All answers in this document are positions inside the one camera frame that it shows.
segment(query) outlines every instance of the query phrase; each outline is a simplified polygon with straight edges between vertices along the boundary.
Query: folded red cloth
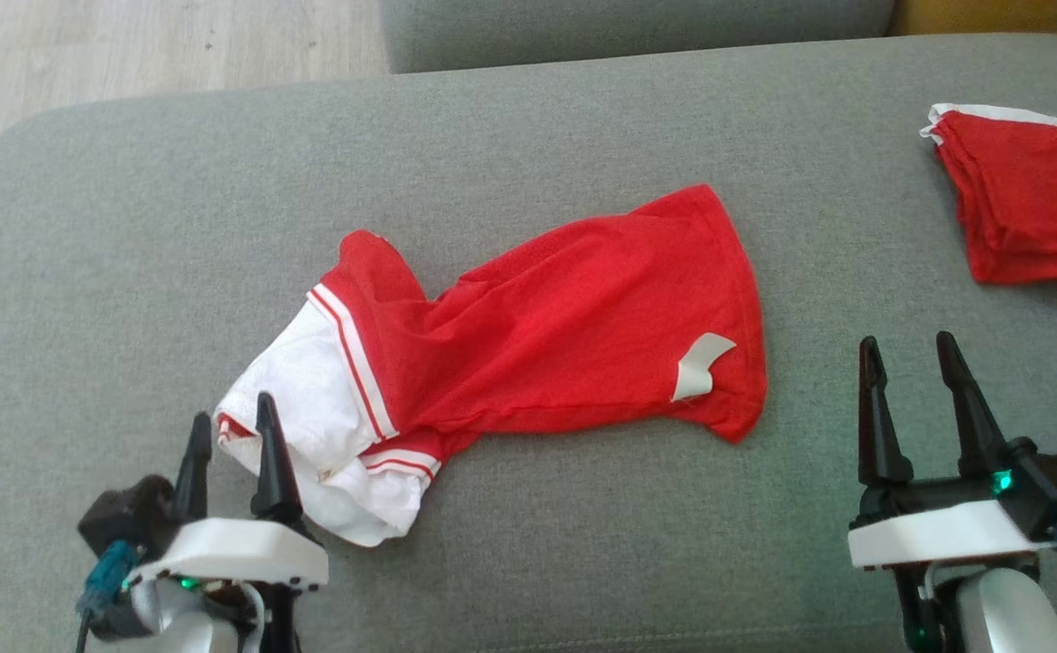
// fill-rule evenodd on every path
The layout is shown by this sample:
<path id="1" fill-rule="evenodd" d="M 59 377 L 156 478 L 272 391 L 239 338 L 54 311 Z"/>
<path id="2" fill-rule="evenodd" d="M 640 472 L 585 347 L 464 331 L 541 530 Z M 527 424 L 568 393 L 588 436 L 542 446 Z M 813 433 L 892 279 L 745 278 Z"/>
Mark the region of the folded red cloth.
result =
<path id="1" fill-rule="evenodd" d="M 987 105 L 934 105 L 921 132 L 959 189 L 976 281 L 1057 280 L 1057 117 Z"/>
<path id="2" fill-rule="evenodd" d="M 308 298 L 222 398 L 221 446 L 258 469 L 256 396 L 273 393 L 304 509 L 361 545 L 406 534 L 479 433 L 668 414 L 736 443 L 765 402 L 755 279 L 707 186 L 556 228 L 433 301 L 356 231 Z"/>

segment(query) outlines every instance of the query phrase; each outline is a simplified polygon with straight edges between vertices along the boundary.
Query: robotic arm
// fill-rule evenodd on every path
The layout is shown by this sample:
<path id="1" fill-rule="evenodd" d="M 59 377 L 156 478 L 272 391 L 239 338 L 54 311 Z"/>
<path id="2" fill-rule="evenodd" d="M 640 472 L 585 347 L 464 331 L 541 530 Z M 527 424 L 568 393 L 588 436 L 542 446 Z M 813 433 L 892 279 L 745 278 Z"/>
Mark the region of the robotic arm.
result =
<path id="1" fill-rule="evenodd" d="M 85 649 L 160 636 L 181 653 L 298 653 L 293 604 L 329 581 L 326 551 L 303 509 L 274 398 L 259 395 L 262 464 L 254 520 L 206 517 L 212 451 L 206 413 L 193 421 L 177 484 L 146 477 L 97 497 L 77 529 L 99 558 L 76 604 Z"/>
<path id="2" fill-rule="evenodd" d="M 894 576 L 908 649 L 921 653 L 1057 653 L 1057 618 L 1037 584 L 1039 553 L 1057 548 L 1057 454 L 1004 441 L 956 338 L 939 367 L 959 429 L 959 477 L 914 480 L 887 408 L 874 338 L 859 348 L 859 483 L 848 543 L 853 565 Z M 938 575 L 982 571 L 939 582 Z"/>

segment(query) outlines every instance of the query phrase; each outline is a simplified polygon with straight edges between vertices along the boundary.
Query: gray upholstery fabric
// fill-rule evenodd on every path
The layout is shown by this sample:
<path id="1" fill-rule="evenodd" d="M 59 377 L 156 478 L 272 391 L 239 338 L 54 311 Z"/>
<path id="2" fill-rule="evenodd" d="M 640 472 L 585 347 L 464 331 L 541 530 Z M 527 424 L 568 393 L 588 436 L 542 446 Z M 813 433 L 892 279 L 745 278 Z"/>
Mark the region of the gray upholstery fabric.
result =
<path id="1" fill-rule="evenodd" d="M 326 538 L 320 650 L 897 650 L 852 570 L 856 346 L 919 474 L 954 470 L 935 331 L 1057 451 L 1057 285 L 979 286 L 917 136 L 934 100 L 1057 115 L 1057 36 L 811 42 L 129 100 L 0 137 L 0 652 L 64 650 L 105 488 L 172 475 L 192 413 L 348 231 L 428 293 L 545 228 L 711 183 L 760 285 L 772 391 L 741 446 L 656 419 L 486 439 L 404 541 Z M 693 301 L 693 298 L 682 298 Z M 255 482 L 218 454 L 211 509 Z M 1057 604 L 1057 557 L 1045 586 Z M 123 646 L 151 650 L 153 642 Z"/>
<path id="2" fill-rule="evenodd" d="M 882 36 L 893 0 L 382 0 L 392 72 Z"/>

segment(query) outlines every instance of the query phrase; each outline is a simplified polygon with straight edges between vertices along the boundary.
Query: wooden floor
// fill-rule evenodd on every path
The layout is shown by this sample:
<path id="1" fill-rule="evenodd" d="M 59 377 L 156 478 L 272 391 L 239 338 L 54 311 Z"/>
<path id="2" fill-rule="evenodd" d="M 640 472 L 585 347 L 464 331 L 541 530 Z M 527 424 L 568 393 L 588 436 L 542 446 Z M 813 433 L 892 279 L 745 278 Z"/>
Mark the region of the wooden floor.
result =
<path id="1" fill-rule="evenodd" d="M 0 0 L 0 132 L 97 99 L 386 73 L 375 0 Z"/>

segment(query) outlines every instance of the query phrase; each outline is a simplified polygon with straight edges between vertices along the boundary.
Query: red fabric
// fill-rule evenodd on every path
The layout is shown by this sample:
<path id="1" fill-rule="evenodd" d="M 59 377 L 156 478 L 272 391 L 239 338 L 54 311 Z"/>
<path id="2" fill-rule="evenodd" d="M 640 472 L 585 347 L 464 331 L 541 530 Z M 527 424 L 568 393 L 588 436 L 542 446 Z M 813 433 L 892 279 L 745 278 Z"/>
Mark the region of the red fabric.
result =
<path id="1" fill-rule="evenodd" d="M 951 111 L 931 132 L 959 189 L 971 276 L 1057 280 L 1057 127 Z"/>
<path id="2" fill-rule="evenodd" d="M 342 240 L 322 277 L 354 316 L 400 435 L 372 446 L 446 460 L 482 432 L 560 432 L 668 414 L 730 442 L 765 402 L 757 288 L 713 191 L 569 224 L 466 273 L 427 301 L 377 236 Z M 672 402 L 706 332 L 736 342 L 707 395 Z"/>

